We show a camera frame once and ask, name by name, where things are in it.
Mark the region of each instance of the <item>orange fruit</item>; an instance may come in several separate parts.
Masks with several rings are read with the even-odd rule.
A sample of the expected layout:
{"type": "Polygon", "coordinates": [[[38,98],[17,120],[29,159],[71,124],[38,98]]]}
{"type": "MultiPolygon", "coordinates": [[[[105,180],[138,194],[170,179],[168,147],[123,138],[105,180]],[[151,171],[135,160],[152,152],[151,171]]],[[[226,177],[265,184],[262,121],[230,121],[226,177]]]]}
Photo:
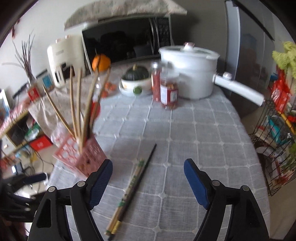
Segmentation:
{"type": "Polygon", "coordinates": [[[117,85],[111,84],[111,86],[109,87],[109,90],[114,91],[116,90],[116,88],[117,88],[117,85]]]}
{"type": "Polygon", "coordinates": [[[106,84],[105,84],[105,90],[109,90],[109,88],[111,87],[111,83],[110,82],[107,82],[106,84]]]}
{"type": "Polygon", "coordinates": [[[101,97],[102,97],[102,98],[107,98],[108,95],[109,95],[109,93],[108,93],[107,91],[103,90],[103,91],[102,91],[102,95],[101,95],[101,97]]]}
{"type": "Polygon", "coordinates": [[[111,60],[104,54],[99,54],[94,57],[91,67],[93,71],[98,69],[99,72],[106,71],[111,65],[111,60]]]}

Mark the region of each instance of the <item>microwave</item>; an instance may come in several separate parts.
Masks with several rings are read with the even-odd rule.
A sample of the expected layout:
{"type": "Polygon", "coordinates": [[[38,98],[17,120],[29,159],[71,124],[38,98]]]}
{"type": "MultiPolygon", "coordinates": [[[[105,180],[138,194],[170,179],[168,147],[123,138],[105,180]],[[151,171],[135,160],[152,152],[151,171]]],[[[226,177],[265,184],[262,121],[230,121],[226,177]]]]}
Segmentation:
{"type": "Polygon", "coordinates": [[[170,16],[143,16],[106,20],[82,31],[86,62],[105,54],[111,64],[159,56],[161,47],[173,45],[170,16]]]}

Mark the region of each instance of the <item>pot handle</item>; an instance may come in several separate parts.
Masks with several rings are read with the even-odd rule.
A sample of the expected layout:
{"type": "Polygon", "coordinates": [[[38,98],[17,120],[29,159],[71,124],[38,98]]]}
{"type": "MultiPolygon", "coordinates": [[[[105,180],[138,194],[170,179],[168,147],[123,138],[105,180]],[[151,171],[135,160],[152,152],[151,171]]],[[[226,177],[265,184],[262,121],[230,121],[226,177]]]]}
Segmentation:
{"type": "Polygon", "coordinates": [[[237,81],[232,81],[231,79],[232,75],[227,72],[223,74],[223,77],[215,74],[213,76],[213,83],[241,95],[242,97],[252,101],[258,106],[261,106],[263,104],[263,102],[265,101],[263,94],[237,81]]]}

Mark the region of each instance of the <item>floor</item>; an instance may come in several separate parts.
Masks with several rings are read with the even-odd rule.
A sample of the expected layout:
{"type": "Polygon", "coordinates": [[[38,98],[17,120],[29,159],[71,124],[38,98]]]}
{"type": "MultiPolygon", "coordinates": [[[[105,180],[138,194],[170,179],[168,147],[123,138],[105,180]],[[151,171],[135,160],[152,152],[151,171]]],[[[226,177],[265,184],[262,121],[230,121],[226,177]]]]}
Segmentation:
{"type": "MultiPolygon", "coordinates": [[[[52,145],[46,149],[40,150],[39,154],[43,160],[43,164],[41,161],[34,161],[33,162],[33,167],[35,169],[35,173],[39,174],[41,172],[47,173],[50,175],[50,173],[52,172],[52,169],[54,167],[54,164],[56,163],[56,159],[52,156],[52,154],[57,150],[57,147],[55,145],[52,145]]],[[[29,160],[23,159],[22,160],[22,165],[24,167],[24,169],[29,166],[30,162],[29,160]]],[[[5,173],[4,173],[4,178],[11,176],[12,175],[12,171],[11,169],[8,169],[5,173]]],[[[24,186],[22,189],[17,191],[17,194],[23,197],[27,197],[29,198],[31,195],[34,195],[36,193],[40,193],[43,192],[47,189],[47,182],[48,179],[45,180],[44,182],[39,182],[39,183],[35,183],[32,186],[24,186]]],[[[32,223],[25,223],[25,228],[26,230],[30,231],[31,229],[31,225],[32,223]]]]}
{"type": "MultiPolygon", "coordinates": [[[[258,119],[263,111],[260,107],[241,121],[248,134],[256,127],[258,119]]],[[[270,238],[283,239],[292,224],[296,220],[296,179],[284,185],[273,196],[269,196],[270,216],[270,238]]]]}

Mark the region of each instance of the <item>white bowl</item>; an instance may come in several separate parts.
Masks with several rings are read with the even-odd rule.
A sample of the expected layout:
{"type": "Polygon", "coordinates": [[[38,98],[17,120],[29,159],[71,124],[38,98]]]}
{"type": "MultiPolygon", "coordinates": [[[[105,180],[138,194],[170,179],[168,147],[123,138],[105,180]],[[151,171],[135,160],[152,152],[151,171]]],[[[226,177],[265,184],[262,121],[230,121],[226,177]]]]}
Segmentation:
{"type": "Polygon", "coordinates": [[[123,80],[121,79],[121,83],[123,88],[130,89],[133,91],[133,89],[137,86],[140,86],[142,89],[149,90],[152,88],[152,82],[151,78],[147,78],[144,80],[123,80]]]}
{"type": "Polygon", "coordinates": [[[133,90],[123,88],[121,82],[119,82],[119,90],[123,95],[128,96],[128,97],[152,95],[151,89],[149,89],[149,90],[142,89],[142,93],[136,95],[136,94],[134,94],[133,90]]]}

